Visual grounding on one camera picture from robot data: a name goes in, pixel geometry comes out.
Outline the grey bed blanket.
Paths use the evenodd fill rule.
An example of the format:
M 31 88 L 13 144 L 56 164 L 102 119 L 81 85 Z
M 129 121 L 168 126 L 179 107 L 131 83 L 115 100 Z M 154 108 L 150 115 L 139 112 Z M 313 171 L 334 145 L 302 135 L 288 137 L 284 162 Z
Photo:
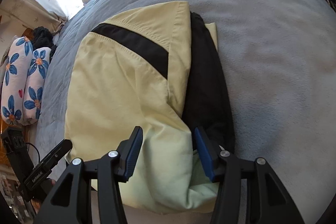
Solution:
M 122 11 L 177 0 L 92 0 L 63 27 L 45 82 L 33 157 L 64 137 L 71 71 L 84 36 Z M 217 25 L 236 155 L 266 158 L 306 223 L 335 195 L 335 11 L 325 0 L 182 0 Z

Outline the upper floral rolled quilt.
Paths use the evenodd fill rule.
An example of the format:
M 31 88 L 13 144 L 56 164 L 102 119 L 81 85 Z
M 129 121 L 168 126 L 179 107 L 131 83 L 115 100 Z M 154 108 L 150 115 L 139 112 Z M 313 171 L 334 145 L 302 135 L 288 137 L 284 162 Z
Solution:
M 1 116 L 7 124 L 17 126 L 23 123 L 23 97 L 32 59 L 30 40 L 25 36 L 15 39 L 5 62 L 1 92 Z

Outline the beige patterned curtain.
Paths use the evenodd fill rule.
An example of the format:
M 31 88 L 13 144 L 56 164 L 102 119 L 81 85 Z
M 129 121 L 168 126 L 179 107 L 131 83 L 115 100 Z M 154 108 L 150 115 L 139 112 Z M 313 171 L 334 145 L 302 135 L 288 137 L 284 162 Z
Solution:
M 58 7 L 43 7 L 36 0 L 2 0 L 1 43 L 7 43 L 13 36 L 21 35 L 28 28 L 39 26 L 55 32 L 68 17 Z

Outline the lower floral rolled quilt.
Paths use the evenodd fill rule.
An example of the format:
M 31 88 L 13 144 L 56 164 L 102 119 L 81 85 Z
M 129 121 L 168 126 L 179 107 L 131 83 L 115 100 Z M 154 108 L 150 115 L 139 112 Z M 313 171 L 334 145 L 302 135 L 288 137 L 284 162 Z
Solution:
M 23 98 L 23 124 L 34 124 L 41 114 L 42 95 L 50 64 L 51 48 L 42 47 L 34 50 L 31 59 L 25 94 Z

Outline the yellow and black hooded jacket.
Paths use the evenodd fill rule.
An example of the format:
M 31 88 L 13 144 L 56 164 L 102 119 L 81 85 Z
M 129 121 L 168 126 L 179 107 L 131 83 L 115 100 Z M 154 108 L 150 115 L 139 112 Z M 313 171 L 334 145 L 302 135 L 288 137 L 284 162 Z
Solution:
M 234 122 L 214 24 L 186 1 L 124 11 L 81 41 L 65 117 L 67 155 L 95 160 L 143 130 L 135 171 L 121 186 L 125 205 L 159 214 L 214 208 L 218 185 L 199 160 L 201 127 L 235 149 Z

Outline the black clothing pile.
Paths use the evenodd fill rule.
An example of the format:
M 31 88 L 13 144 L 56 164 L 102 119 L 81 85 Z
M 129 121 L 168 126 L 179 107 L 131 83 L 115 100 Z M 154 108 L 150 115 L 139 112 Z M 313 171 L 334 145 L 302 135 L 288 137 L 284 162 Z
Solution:
M 38 48 L 47 47 L 51 50 L 50 60 L 52 60 L 53 55 L 55 54 L 57 45 L 53 42 L 53 35 L 45 27 L 37 27 L 33 30 L 33 39 L 31 40 L 33 50 Z

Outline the floral rolled quilt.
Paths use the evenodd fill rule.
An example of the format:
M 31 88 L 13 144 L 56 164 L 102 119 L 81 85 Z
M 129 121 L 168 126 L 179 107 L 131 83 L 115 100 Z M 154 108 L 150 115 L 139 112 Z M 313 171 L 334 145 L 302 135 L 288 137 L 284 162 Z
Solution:
M 23 123 L 23 97 L 32 59 L 30 40 L 25 36 L 15 39 L 5 62 L 1 92 L 1 116 L 7 124 L 17 126 Z
M 41 114 L 42 95 L 50 64 L 51 48 L 42 47 L 34 50 L 31 59 L 25 94 L 23 98 L 23 124 L 34 124 Z

